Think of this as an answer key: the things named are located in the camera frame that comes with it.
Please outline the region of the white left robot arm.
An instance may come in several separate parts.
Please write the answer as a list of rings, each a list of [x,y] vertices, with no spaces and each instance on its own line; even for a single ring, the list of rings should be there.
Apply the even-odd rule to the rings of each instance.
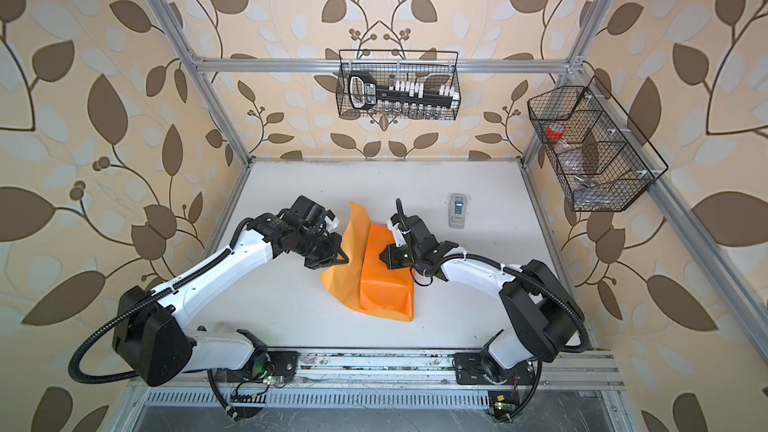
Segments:
[[[133,288],[120,299],[124,320],[116,325],[114,351],[147,385],[160,386],[181,373],[225,369],[251,373],[268,348],[253,333],[211,332],[196,316],[246,274],[282,254],[303,257],[308,269],[346,264],[332,211],[305,196],[278,214],[243,219],[230,242],[186,273],[150,292]]]

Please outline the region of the orange wrapping paper sheet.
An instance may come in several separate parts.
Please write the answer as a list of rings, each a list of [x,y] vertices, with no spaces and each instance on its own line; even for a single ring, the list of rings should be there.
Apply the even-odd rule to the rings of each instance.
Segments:
[[[367,209],[350,204],[350,220],[342,236],[347,264],[321,274],[326,291],[345,307],[372,317],[410,322],[414,318],[415,284],[406,268],[387,268],[380,259],[393,245],[393,233],[371,221]]]

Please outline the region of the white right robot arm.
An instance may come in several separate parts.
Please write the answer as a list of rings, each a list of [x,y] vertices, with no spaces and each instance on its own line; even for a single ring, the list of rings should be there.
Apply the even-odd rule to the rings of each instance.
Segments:
[[[479,352],[476,371],[503,384],[523,363],[551,363],[561,353],[591,348],[585,316],[576,300],[543,262],[503,264],[470,253],[451,241],[440,242],[420,217],[395,213],[387,222],[394,242],[380,261],[390,270],[406,268],[424,278],[461,284],[498,299],[510,326],[494,335]]]

